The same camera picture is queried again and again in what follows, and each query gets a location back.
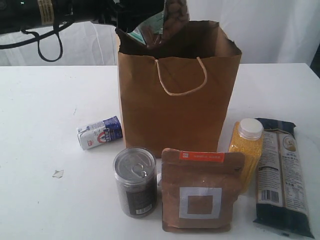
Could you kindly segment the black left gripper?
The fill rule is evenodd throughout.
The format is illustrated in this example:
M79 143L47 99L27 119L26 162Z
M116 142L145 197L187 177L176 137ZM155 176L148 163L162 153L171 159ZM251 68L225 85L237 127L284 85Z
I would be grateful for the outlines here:
M109 25L131 33L145 20L162 12L164 0L73 0L75 22Z

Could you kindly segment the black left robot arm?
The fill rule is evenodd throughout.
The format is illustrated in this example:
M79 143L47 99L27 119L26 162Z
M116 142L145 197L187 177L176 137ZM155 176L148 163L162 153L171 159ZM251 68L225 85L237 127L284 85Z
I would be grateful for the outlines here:
M8 34L67 22L92 22L131 33L164 7L163 0L2 0L0 32Z

